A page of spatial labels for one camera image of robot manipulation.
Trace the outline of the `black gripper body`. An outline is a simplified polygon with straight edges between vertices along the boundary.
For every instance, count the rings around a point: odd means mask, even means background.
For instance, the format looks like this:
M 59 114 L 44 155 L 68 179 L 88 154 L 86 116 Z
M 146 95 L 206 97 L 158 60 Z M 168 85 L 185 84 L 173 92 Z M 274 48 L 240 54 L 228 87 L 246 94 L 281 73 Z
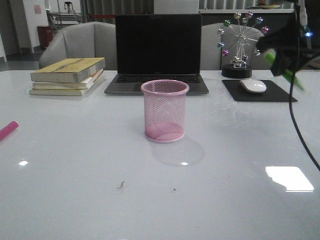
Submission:
M 294 0 L 294 12 L 285 27 L 261 37 L 256 47 L 261 52 L 275 50 L 271 65 L 274 76 L 285 70 L 299 71 L 320 58 L 320 2 Z

